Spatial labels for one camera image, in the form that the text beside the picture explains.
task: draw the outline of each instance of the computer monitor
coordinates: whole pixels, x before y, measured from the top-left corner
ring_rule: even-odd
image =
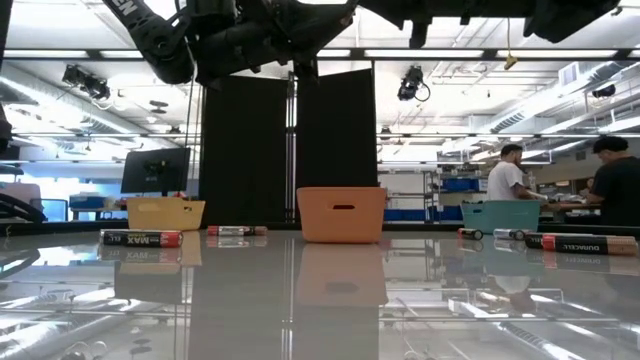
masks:
[[[150,193],[187,189],[191,149],[132,151],[124,164],[121,192]]]

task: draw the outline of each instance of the teal basket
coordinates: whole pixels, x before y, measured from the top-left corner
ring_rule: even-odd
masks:
[[[537,200],[485,201],[462,204],[464,227],[493,234],[495,229],[538,231],[540,202]]]

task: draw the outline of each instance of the black shirt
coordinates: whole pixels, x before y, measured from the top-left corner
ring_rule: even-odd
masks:
[[[604,198],[602,225],[640,226],[640,159],[614,160],[596,172],[591,193]]]

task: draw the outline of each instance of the reflective table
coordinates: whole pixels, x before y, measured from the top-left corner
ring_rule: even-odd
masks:
[[[0,239],[0,359],[640,359],[637,258],[384,237]]]

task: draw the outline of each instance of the yellow basket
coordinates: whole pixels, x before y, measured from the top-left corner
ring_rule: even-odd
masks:
[[[185,201],[174,197],[129,198],[129,229],[198,230],[204,204],[204,201]]]

